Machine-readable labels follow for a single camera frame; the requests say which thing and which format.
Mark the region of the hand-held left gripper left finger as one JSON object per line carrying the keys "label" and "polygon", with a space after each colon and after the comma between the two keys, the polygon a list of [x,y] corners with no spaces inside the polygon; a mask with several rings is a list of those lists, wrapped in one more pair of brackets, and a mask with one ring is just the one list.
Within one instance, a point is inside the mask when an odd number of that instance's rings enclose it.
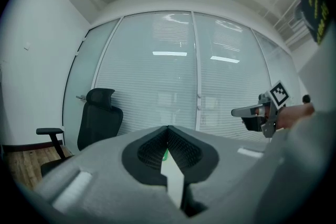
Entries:
{"label": "hand-held left gripper left finger", "polygon": [[50,223],[182,223],[166,178],[138,158],[153,127],[94,143],[49,172],[35,206]]}

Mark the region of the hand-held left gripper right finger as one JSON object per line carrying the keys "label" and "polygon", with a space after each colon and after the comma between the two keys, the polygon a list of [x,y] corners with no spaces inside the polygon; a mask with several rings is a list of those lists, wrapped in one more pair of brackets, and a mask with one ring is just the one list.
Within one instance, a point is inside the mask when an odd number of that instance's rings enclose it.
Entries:
{"label": "hand-held left gripper right finger", "polygon": [[167,127],[167,147],[183,175],[179,208],[168,223],[255,223],[260,195],[248,186],[249,170],[263,143]]}

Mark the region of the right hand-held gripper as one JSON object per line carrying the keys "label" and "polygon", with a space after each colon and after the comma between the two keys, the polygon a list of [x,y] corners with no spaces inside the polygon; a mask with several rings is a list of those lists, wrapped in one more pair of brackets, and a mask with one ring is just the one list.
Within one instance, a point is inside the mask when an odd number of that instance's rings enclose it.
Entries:
{"label": "right hand-held gripper", "polygon": [[289,93],[278,81],[265,93],[259,95],[258,105],[232,109],[233,117],[241,118],[248,131],[262,131],[265,138],[272,138],[277,129],[279,111],[286,106]]}

